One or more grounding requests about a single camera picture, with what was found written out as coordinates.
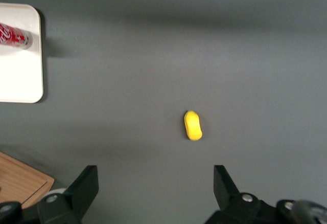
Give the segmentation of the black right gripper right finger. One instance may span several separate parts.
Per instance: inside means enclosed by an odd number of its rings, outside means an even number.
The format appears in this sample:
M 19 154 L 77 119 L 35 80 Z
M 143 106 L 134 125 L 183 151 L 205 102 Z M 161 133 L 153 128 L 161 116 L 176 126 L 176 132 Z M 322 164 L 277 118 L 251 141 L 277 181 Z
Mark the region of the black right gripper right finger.
M 223 165 L 214 166 L 213 191 L 219 210 L 206 223 L 281 223 L 277 210 L 253 194 L 240 192 Z

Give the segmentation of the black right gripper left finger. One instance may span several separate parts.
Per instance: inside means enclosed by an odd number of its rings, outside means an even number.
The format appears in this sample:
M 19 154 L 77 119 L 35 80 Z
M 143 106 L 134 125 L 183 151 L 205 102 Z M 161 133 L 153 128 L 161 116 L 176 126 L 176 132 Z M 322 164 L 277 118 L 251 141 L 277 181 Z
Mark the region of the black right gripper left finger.
M 37 204 L 40 223 L 81 223 L 98 192 L 98 168 L 89 165 L 62 193 L 49 194 Z

